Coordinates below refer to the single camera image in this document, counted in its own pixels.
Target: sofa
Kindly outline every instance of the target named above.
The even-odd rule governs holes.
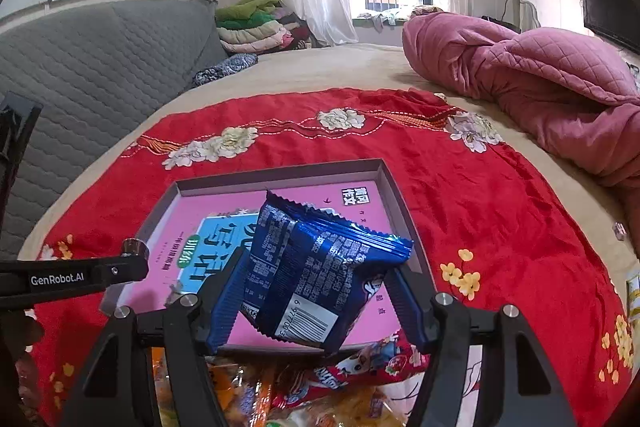
[[[12,188],[0,260],[104,152],[226,58],[211,0],[123,0],[0,34],[0,94],[43,104]]]

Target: cardboard box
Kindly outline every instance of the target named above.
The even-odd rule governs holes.
[[[194,293],[221,270],[225,253],[250,248],[252,223],[266,190],[289,200],[330,208],[358,224],[414,240],[408,265],[430,273],[426,255],[402,194],[381,159],[353,160],[236,172],[172,184],[136,237],[149,251],[149,275],[141,282],[108,288],[100,305],[111,315],[128,305],[137,313],[161,309],[181,293]],[[342,349],[356,349],[394,333],[398,318],[384,286],[367,302]],[[268,339],[239,315],[221,349],[300,353],[313,348]]]

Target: pink quilted blanket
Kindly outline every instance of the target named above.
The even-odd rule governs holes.
[[[518,35],[452,13],[415,17],[402,45],[418,74],[496,102],[540,147],[612,187],[640,255],[640,93],[615,49],[557,28]]]

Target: pink book cover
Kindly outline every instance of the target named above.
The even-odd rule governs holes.
[[[299,203],[330,208],[355,223],[392,233],[376,182],[346,182],[279,188],[273,192]],[[252,225],[266,192],[236,192],[179,196],[169,206],[150,241],[149,274],[131,283],[118,300],[136,313],[162,309],[180,293],[195,293],[202,280],[222,269],[226,258],[242,244],[250,248]],[[369,299],[343,344],[343,348],[378,341],[400,328],[384,285]],[[238,314],[226,343],[227,349],[308,351],[298,344],[270,339]]]

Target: blue snack bag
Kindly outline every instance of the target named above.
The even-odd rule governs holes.
[[[268,337],[335,352],[373,295],[365,285],[380,287],[413,243],[267,192],[241,311]]]

